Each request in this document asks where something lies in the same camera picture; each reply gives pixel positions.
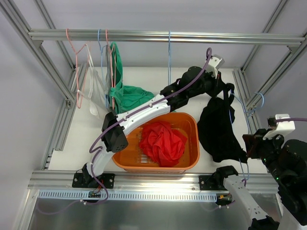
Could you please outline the black tank top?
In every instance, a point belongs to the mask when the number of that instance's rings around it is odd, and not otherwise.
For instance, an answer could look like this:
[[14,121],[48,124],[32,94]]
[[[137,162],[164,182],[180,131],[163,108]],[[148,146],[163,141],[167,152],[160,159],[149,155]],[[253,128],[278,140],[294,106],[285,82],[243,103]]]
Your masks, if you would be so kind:
[[247,163],[248,160],[232,128],[235,121],[235,110],[231,106],[234,89],[233,84],[225,84],[223,98],[211,98],[197,123],[199,141],[217,163],[224,160]]

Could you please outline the red tank top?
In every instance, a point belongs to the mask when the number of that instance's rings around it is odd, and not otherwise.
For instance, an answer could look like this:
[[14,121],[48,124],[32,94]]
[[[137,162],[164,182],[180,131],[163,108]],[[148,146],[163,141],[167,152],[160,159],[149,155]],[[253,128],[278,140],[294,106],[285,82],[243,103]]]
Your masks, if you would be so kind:
[[140,149],[160,167],[174,167],[185,151],[187,138],[166,121],[147,124],[142,129]]

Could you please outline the white tank top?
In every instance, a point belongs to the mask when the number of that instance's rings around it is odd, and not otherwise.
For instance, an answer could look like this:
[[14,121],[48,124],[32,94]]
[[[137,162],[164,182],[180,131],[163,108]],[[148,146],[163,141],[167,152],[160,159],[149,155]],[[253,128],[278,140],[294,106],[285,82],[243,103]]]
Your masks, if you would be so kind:
[[90,113],[97,118],[103,118],[105,111],[105,95],[102,78],[99,77],[97,70],[94,68],[91,52],[89,46],[86,44],[86,51],[88,55],[89,72],[90,72],[90,83],[88,98],[90,101]]

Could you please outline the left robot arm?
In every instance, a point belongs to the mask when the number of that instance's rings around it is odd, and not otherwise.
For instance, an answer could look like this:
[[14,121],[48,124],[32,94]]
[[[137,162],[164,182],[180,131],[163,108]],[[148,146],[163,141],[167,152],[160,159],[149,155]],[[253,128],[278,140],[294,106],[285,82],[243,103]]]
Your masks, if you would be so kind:
[[189,99],[200,94],[213,96],[223,87],[218,70],[190,67],[181,78],[166,86],[154,98],[121,114],[105,115],[102,133],[91,145],[94,156],[82,167],[83,182],[88,188],[99,186],[104,168],[113,155],[128,146],[126,136],[140,125],[160,115],[168,114],[185,106]]

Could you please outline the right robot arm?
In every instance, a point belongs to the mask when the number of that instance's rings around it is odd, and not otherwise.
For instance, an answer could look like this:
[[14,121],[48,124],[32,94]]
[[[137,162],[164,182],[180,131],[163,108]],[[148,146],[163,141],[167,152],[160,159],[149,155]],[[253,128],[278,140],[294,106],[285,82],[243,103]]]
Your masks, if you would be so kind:
[[[233,166],[219,167],[212,174],[214,185],[230,193],[230,206],[239,211],[249,230],[305,230],[307,228],[307,144],[298,139],[285,140],[281,133],[271,138],[268,129],[243,135],[247,154],[260,159],[269,172],[257,182],[244,184]],[[275,221],[253,197],[271,194],[281,211]]]

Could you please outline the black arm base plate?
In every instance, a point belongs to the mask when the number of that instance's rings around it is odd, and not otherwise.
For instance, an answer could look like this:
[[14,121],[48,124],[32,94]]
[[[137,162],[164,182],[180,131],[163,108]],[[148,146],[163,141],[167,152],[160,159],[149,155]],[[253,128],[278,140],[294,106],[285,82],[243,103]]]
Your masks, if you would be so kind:
[[199,176],[199,187],[201,191],[220,191],[223,187],[219,181],[215,179],[213,175],[200,175]]

